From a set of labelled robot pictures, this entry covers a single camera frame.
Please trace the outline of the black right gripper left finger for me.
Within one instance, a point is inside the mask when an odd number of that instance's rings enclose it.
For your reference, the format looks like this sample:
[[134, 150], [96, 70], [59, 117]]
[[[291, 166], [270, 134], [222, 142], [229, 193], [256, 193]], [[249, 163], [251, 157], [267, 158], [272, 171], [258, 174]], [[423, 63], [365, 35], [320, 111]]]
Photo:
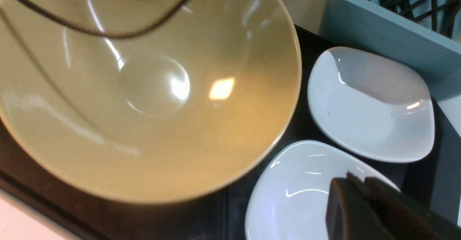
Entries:
[[356, 185], [346, 178], [330, 184], [326, 228], [329, 240], [394, 240]]

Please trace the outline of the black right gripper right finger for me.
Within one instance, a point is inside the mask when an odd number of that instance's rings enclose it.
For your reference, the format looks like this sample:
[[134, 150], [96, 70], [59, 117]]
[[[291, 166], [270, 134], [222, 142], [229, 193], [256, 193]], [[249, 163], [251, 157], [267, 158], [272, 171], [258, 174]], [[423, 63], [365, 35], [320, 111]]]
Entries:
[[459, 240], [460, 227], [376, 177], [347, 173], [375, 217], [396, 240]]

